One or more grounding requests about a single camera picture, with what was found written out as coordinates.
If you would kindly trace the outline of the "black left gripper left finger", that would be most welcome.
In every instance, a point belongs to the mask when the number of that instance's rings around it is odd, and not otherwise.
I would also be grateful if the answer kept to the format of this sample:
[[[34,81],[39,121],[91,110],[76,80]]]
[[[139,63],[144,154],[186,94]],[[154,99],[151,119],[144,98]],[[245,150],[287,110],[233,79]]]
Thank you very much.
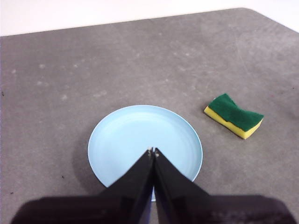
[[[153,189],[152,149],[110,187],[93,196],[44,197],[23,204],[13,224],[147,224]]]

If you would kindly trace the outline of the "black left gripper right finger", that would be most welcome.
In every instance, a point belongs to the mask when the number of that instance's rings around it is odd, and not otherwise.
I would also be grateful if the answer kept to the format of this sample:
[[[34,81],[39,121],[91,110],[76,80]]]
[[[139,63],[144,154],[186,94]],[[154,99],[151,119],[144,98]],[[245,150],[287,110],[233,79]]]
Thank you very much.
[[[280,200],[262,195],[210,195],[182,175],[158,149],[155,195],[163,224],[294,224]]]

